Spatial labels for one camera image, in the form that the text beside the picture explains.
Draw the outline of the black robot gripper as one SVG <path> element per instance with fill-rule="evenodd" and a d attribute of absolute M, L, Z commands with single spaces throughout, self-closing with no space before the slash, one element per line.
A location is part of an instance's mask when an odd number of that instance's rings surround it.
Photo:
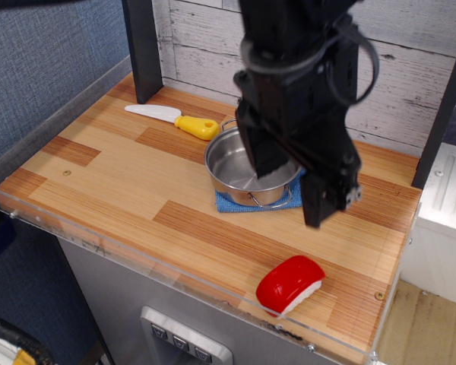
<path fill-rule="evenodd" d="M 319 228 L 361 193 L 361 160 L 345 119 L 360 102 L 357 66 L 363 38 L 352 22 L 322 28 L 296 22 L 248 22 L 240 46 L 245 67 L 236 119 L 260 179 L 291 162 L 300 178 L 305 224 Z"/>

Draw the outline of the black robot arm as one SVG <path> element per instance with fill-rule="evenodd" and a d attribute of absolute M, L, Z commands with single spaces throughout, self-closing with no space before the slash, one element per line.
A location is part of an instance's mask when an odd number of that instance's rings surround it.
<path fill-rule="evenodd" d="M 361 160 L 345 125 L 357 100 L 359 48 L 349 1 L 242 1 L 245 67 L 239 133 L 258 176 L 288 161 L 300 179 L 305 223 L 318 227 L 361 192 Z"/>

